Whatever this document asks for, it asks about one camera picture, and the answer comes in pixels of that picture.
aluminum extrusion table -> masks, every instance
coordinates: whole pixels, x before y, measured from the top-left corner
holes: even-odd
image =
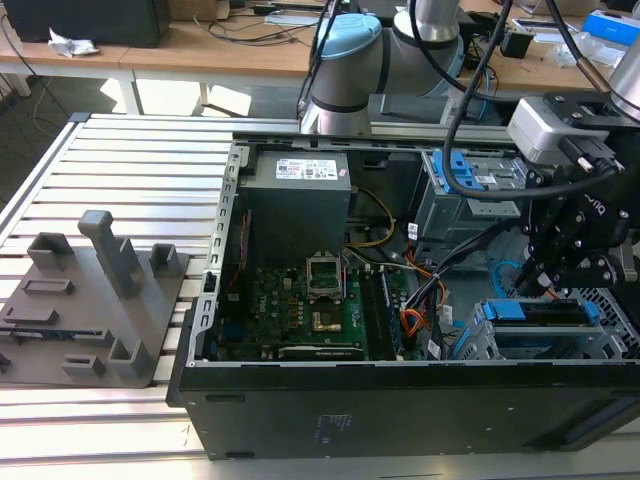
[[[71,122],[0,214],[0,303],[29,268],[26,249],[39,232],[63,232],[74,245],[88,244],[76,227],[88,208],[110,210],[114,232],[130,236],[136,248],[171,242],[191,255],[153,386],[0,386],[0,478],[640,478],[639,421],[572,454],[209,462],[186,412],[168,408],[164,397],[184,311],[199,291],[234,130],[296,131],[296,124],[117,115]],[[385,123],[374,132],[442,139],[446,130]],[[508,142],[498,128],[459,135]]]

sticker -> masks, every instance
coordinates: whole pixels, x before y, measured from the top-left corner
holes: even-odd
[[[451,305],[444,305],[442,307],[442,315],[440,315],[440,321],[448,325],[453,325],[453,307]]]
[[[440,347],[436,345],[436,342],[429,339],[429,344],[427,345],[427,350],[429,353],[440,360]]]
[[[276,178],[282,180],[337,180],[338,169],[335,160],[282,158],[278,160],[276,166]]]
[[[410,223],[408,230],[409,230],[409,240],[418,240],[418,224]]]
[[[478,183],[493,183],[496,184],[498,182],[496,182],[496,179],[493,175],[476,175],[476,180],[478,181]]]
[[[44,335],[38,332],[13,332],[16,337],[27,337],[27,338],[44,338]]]

power supply label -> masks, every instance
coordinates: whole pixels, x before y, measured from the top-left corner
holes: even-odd
[[[276,178],[282,180],[338,180],[335,160],[282,158],[276,165]]]

blue box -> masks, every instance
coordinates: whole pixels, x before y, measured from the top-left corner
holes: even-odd
[[[594,10],[584,22],[583,32],[622,45],[631,46],[640,34],[640,21]]]

green circuit board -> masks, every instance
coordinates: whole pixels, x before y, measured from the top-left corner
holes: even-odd
[[[305,265],[259,268],[252,282],[249,309],[243,319],[226,320],[232,346],[224,349],[229,360],[263,359],[265,345],[317,345],[354,347],[364,351],[367,360],[367,332],[360,296],[358,270],[346,270],[346,289],[338,301],[326,298],[309,301]],[[315,272],[312,287],[336,286],[334,271]],[[399,308],[407,295],[406,278],[400,271],[389,272],[394,305]],[[318,313],[326,309],[330,313]],[[319,318],[329,321],[320,322]]]

